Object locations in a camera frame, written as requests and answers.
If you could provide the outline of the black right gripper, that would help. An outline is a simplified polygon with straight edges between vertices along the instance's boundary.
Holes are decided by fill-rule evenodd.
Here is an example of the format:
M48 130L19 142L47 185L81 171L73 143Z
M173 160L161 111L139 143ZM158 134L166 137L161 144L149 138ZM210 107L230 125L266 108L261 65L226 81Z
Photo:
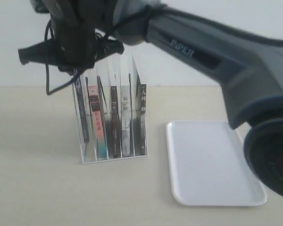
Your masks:
M85 66L113 54L122 54L124 46L117 40L107 40L98 46L95 30L107 32L113 25L115 0L32 0L33 10L49 14L49 40L18 50L22 65L40 63L57 66L61 72Z

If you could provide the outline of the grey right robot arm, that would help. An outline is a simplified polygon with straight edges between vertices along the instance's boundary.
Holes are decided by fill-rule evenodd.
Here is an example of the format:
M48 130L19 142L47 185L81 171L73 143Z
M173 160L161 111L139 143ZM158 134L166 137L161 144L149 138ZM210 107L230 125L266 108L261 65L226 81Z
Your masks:
M250 130L244 157L254 175L283 197L283 40L171 8L159 0L33 0L49 14L44 41L19 61L56 66L75 83L124 45L150 43L217 82L229 126Z

